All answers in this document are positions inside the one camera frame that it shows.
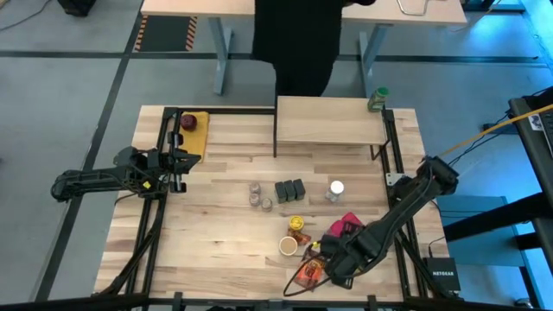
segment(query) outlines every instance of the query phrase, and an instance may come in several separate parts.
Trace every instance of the paper cup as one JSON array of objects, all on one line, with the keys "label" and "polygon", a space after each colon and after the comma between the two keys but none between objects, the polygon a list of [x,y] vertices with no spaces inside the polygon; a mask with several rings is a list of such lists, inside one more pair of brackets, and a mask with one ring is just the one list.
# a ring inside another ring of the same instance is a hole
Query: paper cup
[{"label": "paper cup", "polygon": [[296,254],[297,241],[292,237],[281,238],[278,244],[278,250],[280,250],[284,256],[292,256]]}]

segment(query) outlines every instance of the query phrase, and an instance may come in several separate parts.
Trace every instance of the yellow sponge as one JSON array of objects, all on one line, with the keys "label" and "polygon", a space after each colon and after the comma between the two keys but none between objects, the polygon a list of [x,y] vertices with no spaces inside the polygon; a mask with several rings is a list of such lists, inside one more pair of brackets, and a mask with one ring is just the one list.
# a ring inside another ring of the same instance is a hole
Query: yellow sponge
[{"label": "yellow sponge", "polygon": [[184,112],[183,115],[193,115],[198,120],[194,131],[184,130],[179,127],[179,132],[184,138],[184,144],[179,149],[186,150],[189,154],[200,155],[200,163],[204,161],[207,145],[207,130],[209,129],[209,113],[207,112]]}]

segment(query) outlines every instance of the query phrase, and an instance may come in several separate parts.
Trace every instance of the black floor mat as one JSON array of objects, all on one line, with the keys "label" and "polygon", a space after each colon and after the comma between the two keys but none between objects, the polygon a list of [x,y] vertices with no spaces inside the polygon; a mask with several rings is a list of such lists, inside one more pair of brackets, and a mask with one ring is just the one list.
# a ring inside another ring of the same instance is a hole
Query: black floor mat
[{"label": "black floor mat", "polygon": [[187,52],[194,47],[197,17],[143,16],[136,52]]}]

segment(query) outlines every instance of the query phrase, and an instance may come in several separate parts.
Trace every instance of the wooden shelf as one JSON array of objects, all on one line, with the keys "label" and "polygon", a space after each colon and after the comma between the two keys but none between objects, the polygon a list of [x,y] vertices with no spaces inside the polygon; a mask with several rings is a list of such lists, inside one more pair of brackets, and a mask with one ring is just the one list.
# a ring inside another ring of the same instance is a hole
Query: wooden shelf
[{"label": "wooden shelf", "polygon": [[365,98],[278,98],[278,143],[382,145],[385,127]]}]

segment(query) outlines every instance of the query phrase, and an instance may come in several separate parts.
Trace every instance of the wooden tabletop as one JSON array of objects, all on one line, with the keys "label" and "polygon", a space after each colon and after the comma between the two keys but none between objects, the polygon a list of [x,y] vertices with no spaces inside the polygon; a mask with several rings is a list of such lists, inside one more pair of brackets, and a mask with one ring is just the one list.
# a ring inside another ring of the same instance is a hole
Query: wooden tabletop
[{"label": "wooden tabletop", "polygon": [[[163,106],[142,107],[133,146],[156,145],[162,111]],[[423,155],[416,115],[411,109],[394,112],[404,166],[413,174]],[[290,216],[303,216],[303,232],[318,239],[347,212],[368,223],[388,211],[381,161],[370,160],[368,147],[279,144],[275,159],[272,116],[212,115],[210,120],[205,161],[184,175],[188,192],[168,196],[151,296],[172,297],[181,291],[190,299],[282,297],[300,262],[299,257],[285,257],[278,250]],[[274,199],[275,182],[297,178],[303,179],[307,190],[304,200],[276,204],[270,213],[249,206],[252,181],[260,182],[262,197]],[[342,181],[346,189],[336,204],[324,199],[334,180]],[[105,288],[131,257],[142,206],[136,197],[117,204],[95,290]],[[426,256],[428,243],[443,236],[439,213],[428,204],[416,215],[415,224]],[[435,255],[448,255],[443,240],[432,246]],[[142,263],[139,284],[143,270]],[[416,293],[410,263],[408,274],[411,291]],[[352,290],[327,283],[290,299],[365,301],[367,295],[376,295],[379,301],[403,300],[393,247],[375,269],[355,279]]]},{"label": "wooden tabletop", "polygon": [[[425,0],[401,0],[409,12],[423,12]],[[142,13],[152,16],[253,16],[254,0],[144,0]],[[396,0],[377,0],[370,6],[354,4],[343,18],[357,22],[451,25],[466,24],[459,0],[429,0],[425,16],[407,16]]]},{"label": "wooden tabletop", "polygon": [[278,97],[279,143],[384,145],[382,114],[366,98]]}]

